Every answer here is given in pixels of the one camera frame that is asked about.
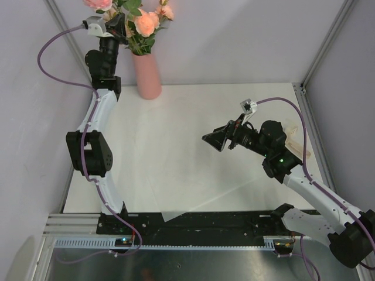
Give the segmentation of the peach rose stem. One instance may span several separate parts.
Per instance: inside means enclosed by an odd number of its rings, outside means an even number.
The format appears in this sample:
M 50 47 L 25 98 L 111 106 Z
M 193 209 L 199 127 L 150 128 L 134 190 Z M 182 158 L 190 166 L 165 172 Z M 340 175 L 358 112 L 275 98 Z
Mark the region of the peach rose stem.
M 129 14 L 125 21 L 127 48 L 137 56 L 151 54 L 152 46 L 155 43 L 155 34 L 159 27 L 160 21 L 156 12 L 138 9 L 137 15 Z
M 175 19 L 175 14 L 169 5 L 168 0 L 160 0 L 159 6 L 155 10 L 158 20 L 159 20 L 159 28 L 165 23 L 165 22 L 173 22 Z

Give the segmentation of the white wrapping paper sheet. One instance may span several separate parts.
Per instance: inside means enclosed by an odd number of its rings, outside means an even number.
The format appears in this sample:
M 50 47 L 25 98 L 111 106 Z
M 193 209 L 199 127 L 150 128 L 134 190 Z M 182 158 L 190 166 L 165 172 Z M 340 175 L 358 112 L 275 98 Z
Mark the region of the white wrapping paper sheet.
M 153 100 L 138 119 L 137 159 L 166 220 L 266 177 L 262 156 L 241 146 L 221 152 L 202 137 L 257 100 L 250 88 L 174 91 Z

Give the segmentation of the cream printed ribbon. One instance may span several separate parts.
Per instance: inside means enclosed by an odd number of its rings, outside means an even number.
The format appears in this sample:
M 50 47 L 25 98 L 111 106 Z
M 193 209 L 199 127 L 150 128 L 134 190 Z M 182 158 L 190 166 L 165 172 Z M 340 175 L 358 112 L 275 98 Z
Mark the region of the cream printed ribbon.
M 301 141 L 298 135 L 299 126 L 293 120 L 286 119 L 282 127 L 287 136 L 285 141 L 286 148 L 300 160 L 303 160 L 304 147 L 303 141 Z

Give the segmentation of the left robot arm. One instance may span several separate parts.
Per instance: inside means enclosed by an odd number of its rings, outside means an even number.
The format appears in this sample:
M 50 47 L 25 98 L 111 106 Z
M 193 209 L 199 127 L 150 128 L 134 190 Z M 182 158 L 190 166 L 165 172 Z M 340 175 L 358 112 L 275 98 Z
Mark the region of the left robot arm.
M 96 188 L 101 212 L 114 214 L 109 227 L 123 234 L 129 229 L 129 219 L 121 214 L 125 212 L 125 204 L 114 184 L 111 174 L 114 157 L 103 131 L 121 94 L 121 79 L 115 70 L 119 48 L 128 42 L 125 14 L 119 13 L 109 21 L 91 16 L 83 24 L 89 35 L 99 39 L 98 49 L 88 51 L 84 58 L 93 97 L 81 125 L 67 133 L 66 143 L 74 169 Z

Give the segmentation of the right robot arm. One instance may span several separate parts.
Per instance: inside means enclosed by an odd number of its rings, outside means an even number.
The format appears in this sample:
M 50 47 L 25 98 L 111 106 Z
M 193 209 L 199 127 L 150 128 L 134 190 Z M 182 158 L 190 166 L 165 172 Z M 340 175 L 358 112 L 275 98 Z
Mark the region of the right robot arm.
M 319 214 L 304 215 L 292 205 L 274 210 L 271 230 L 277 235 L 287 231 L 304 234 L 327 246 L 333 256 L 348 268 L 355 268 L 374 251 L 374 211 L 362 211 L 306 173 L 302 160 L 285 146 L 287 136 L 277 121 L 265 121 L 260 130 L 249 122 L 229 121 L 204 135 L 203 141 L 221 152 L 240 145 L 264 157 L 268 177 L 302 196 Z

